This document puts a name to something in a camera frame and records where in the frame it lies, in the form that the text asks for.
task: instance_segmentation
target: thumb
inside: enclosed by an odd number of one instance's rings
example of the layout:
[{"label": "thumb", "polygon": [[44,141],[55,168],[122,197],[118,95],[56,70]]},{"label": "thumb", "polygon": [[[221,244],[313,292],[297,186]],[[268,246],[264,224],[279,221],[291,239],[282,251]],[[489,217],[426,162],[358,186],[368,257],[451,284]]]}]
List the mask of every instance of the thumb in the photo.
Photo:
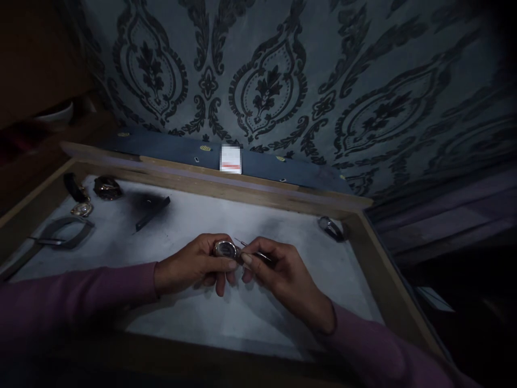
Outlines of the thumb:
[{"label": "thumb", "polygon": [[205,273],[231,272],[237,269],[237,262],[233,259],[222,257],[206,257]]},{"label": "thumb", "polygon": [[269,268],[261,259],[256,256],[241,253],[242,260],[246,265],[253,271],[259,278],[264,282],[267,287],[270,287],[277,276],[275,271]]}]

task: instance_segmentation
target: damask wallpaper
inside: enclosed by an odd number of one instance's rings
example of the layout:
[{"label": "damask wallpaper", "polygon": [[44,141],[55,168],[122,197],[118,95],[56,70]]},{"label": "damask wallpaper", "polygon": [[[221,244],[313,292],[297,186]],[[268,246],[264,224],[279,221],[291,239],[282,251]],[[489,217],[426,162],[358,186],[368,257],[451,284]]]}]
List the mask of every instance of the damask wallpaper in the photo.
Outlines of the damask wallpaper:
[{"label": "damask wallpaper", "polygon": [[59,0],[121,125],[341,169],[389,199],[503,162],[515,87],[461,0]]}]

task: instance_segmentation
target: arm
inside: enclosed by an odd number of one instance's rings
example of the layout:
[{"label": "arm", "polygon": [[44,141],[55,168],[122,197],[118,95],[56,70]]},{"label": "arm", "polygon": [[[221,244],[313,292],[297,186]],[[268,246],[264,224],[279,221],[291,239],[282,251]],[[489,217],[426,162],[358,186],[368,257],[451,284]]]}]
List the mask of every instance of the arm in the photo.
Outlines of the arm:
[{"label": "arm", "polygon": [[336,326],[316,336],[340,353],[367,386],[480,387],[445,361],[438,361],[398,338],[385,326],[366,321],[333,303]]},{"label": "arm", "polygon": [[97,268],[0,286],[0,340],[76,328],[102,311],[157,300],[156,263]]},{"label": "arm", "polygon": [[[276,258],[275,268],[249,254],[257,251]],[[365,321],[332,303],[317,288],[292,245],[258,237],[242,250],[241,258],[287,310],[351,364],[368,387],[479,387],[383,325]],[[246,271],[242,279],[249,282],[252,277],[251,271]]]},{"label": "arm", "polygon": [[[0,284],[0,343],[74,329],[98,313],[155,302],[160,295],[180,292],[208,273],[222,273],[224,279],[224,272],[236,269],[236,262],[209,256],[214,243],[224,238],[229,236],[202,234],[158,263]],[[214,284],[214,276],[205,279],[205,285]]]}]

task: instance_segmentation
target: white card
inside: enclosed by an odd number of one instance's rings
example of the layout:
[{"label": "white card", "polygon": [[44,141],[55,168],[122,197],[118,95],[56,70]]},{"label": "white card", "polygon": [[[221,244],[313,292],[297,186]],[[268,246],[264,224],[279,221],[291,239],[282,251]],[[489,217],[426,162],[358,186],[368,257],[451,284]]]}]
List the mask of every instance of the white card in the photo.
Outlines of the white card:
[{"label": "white card", "polygon": [[240,146],[229,144],[222,145],[219,170],[230,174],[242,174]]}]

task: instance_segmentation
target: purple long sleeve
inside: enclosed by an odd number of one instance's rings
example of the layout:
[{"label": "purple long sleeve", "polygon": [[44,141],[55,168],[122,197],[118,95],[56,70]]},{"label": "purple long sleeve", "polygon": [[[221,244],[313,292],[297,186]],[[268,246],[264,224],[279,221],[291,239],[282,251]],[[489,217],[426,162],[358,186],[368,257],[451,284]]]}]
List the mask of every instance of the purple long sleeve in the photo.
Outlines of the purple long sleeve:
[{"label": "purple long sleeve", "polygon": [[0,284],[0,343],[73,329],[96,313],[156,301],[155,264]]},{"label": "purple long sleeve", "polygon": [[368,387],[481,387],[445,361],[438,361],[376,322],[333,304],[336,330],[318,335],[337,350]]}]

